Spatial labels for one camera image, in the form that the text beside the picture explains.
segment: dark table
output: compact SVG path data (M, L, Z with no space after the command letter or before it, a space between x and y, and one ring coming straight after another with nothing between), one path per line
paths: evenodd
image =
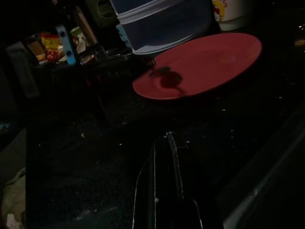
M138 96L130 82L102 97L106 122L84 107L33 120L29 228L131 228L136 178L166 131L186 140L219 193L305 100L303 15L273 11L240 30L261 40L261 57L205 94L156 102Z

